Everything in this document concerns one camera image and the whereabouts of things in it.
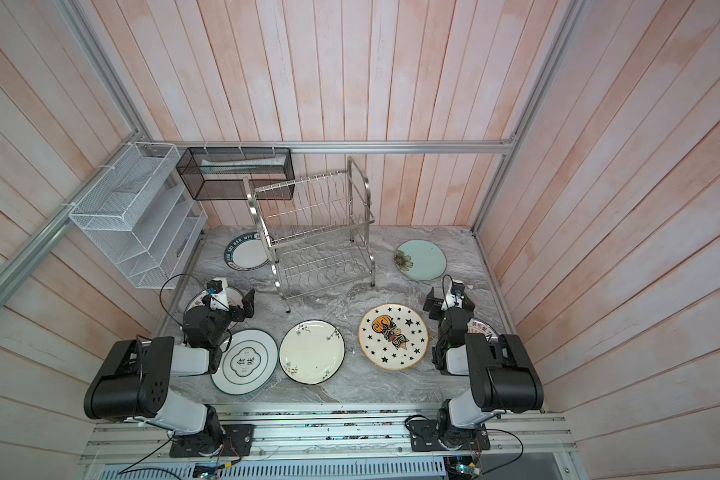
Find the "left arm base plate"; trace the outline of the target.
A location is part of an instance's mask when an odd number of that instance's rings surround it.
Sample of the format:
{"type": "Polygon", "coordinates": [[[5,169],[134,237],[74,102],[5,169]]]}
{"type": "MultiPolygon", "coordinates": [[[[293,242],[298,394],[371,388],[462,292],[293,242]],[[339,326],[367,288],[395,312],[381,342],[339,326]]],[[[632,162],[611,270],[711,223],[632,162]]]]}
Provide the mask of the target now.
{"type": "Polygon", "coordinates": [[[254,438],[253,424],[221,424],[218,428],[193,435],[176,437],[169,451],[170,458],[222,456],[246,457],[254,438]]]}

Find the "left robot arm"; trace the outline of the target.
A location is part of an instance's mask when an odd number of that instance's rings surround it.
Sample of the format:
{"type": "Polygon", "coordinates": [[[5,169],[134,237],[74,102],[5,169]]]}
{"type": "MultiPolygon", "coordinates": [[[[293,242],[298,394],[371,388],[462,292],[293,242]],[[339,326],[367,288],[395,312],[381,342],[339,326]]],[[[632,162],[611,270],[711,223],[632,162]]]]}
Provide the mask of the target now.
{"type": "Polygon", "coordinates": [[[173,455],[236,451],[234,437],[221,425],[213,406],[190,400],[170,387],[173,377],[215,374],[231,345],[230,326],[254,315],[253,289],[233,304],[221,301],[220,293],[220,283],[209,283],[201,304],[185,312],[183,345],[172,336],[116,342],[85,394],[86,416],[167,430],[175,443],[173,455]]]}

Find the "mint green flower plate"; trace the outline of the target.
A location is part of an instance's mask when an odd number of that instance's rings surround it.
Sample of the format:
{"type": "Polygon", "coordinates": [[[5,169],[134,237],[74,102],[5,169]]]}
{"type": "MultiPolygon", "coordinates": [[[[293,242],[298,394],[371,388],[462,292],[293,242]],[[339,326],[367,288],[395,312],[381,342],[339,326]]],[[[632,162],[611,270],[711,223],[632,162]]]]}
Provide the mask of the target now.
{"type": "Polygon", "coordinates": [[[416,281],[435,280],[445,273],[447,266],[443,251],[434,243],[420,239],[401,244],[393,259],[404,275],[416,281]]]}

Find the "star pattern orange rim plate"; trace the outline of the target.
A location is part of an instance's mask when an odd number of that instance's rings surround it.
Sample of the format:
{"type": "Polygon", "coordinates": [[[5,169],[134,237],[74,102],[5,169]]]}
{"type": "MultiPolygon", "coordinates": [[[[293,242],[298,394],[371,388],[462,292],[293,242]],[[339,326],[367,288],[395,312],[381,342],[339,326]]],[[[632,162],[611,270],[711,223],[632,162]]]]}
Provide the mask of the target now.
{"type": "Polygon", "coordinates": [[[387,303],[369,310],[358,328],[365,356],[385,370],[400,371],[420,363],[429,350],[424,319],[412,308],[387,303]]]}

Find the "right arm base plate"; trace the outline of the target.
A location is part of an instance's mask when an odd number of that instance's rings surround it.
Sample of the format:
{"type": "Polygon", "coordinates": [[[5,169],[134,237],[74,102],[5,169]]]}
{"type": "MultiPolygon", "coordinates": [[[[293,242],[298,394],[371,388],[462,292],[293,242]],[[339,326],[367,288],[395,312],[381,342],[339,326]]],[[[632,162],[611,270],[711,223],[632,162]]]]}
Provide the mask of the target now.
{"type": "Polygon", "coordinates": [[[447,423],[413,415],[404,420],[414,452],[439,452],[450,450],[483,451],[491,448],[485,433],[471,429],[452,428],[447,423]]]}

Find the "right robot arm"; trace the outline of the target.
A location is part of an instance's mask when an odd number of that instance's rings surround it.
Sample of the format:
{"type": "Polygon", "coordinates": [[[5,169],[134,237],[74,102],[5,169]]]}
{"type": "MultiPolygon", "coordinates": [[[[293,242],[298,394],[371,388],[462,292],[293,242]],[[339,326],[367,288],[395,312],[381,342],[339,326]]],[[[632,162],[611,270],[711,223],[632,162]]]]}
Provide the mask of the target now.
{"type": "Polygon", "coordinates": [[[423,310],[438,322],[432,362],[443,375],[465,376],[469,389],[444,401],[435,437],[446,449],[477,441],[478,428],[501,414],[539,410],[542,382],[519,336],[472,332],[475,304],[455,282],[439,297],[431,290],[423,310]]]}

